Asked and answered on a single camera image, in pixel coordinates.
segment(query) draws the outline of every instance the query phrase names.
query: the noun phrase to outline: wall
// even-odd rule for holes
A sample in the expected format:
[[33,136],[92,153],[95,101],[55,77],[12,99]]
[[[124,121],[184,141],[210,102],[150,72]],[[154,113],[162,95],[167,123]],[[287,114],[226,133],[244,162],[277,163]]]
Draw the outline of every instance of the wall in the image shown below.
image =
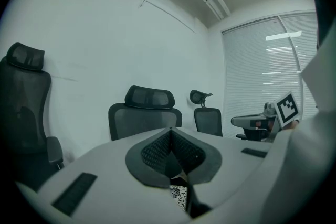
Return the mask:
[[220,98],[220,100],[214,100],[214,102],[218,103],[213,104],[213,106],[221,109],[222,113],[225,109],[223,107],[225,95],[225,73],[223,74],[223,70],[225,70],[225,57],[222,31],[262,17],[314,9],[314,0],[264,0],[257,4],[247,5],[235,10],[229,18],[209,28],[209,57],[212,59],[210,62],[210,69],[212,71],[209,77],[210,85],[214,89],[214,94]]
[[196,129],[188,95],[210,89],[208,30],[197,18],[186,27],[172,16],[174,6],[169,13],[139,3],[12,0],[2,18],[1,57],[15,42],[46,51],[52,86],[45,129],[59,138],[66,164],[110,141],[108,109],[133,84],[170,90],[183,126]]

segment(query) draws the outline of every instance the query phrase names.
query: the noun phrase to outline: office chair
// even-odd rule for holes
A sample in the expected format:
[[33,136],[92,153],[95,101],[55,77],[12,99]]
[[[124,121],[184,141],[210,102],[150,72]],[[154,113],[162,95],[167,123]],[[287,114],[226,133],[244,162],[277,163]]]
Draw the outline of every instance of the office chair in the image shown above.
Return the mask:
[[190,92],[190,100],[194,104],[200,104],[201,108],[195,109],[194,117],[196,128],[201,133],[223,136],[222,114],[219,109],[207,108],[205,99],[212,93],[204,93],[196,90]]
[[56,137],[46,137],[43,111],[51,78],[44,51],[13,44],[0,62],[0,133],[12,156],[15,180],[37,190],[63,168]]
[[[114,141],[165,127],[181,127],[182,114],[173,108],[174,105],[175,99],[170,91],[131,86],[125,104],[117,103],[109,109],[111,139]],[[166,175],[172,178],[180,172],[181,167],[170,152]]]

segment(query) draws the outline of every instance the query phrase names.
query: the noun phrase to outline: horizontal blind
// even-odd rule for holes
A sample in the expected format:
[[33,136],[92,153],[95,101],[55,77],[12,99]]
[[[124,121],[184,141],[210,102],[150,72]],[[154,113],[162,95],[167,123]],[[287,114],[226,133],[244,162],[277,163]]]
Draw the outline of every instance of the horizontal blind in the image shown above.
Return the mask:
[[223,34],[226,87],[223,136],[236,137],[243,129],[231,118],[261,113],[266,102],[292,91],[301,108],[298,64],[289,38],[277,17],[236,28]]
[[[293,45],[296,48],[298,59],[303,70],[310,60],[315,56],[317,49],[317,17],[315,13],[295,14],[280,16],[287,31],[292,33],[301,32],[300,36],[292,37]],[[303,114],[302,118],[314,116],[318,109],[315,100],[303,81]]]

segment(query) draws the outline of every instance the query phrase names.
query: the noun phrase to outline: mesh headrest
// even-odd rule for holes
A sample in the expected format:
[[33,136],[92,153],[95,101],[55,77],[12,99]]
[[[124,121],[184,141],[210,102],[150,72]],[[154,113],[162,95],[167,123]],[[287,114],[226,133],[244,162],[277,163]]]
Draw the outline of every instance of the mesh headrest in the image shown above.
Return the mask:
[[132,85],[126,94],[125,104],[142,109],[171,109],[175,99],[170,91]]
[[28,70],[42,70],[44,50],[30,48],[21,43],[13,44],[6,56],[7,63]]

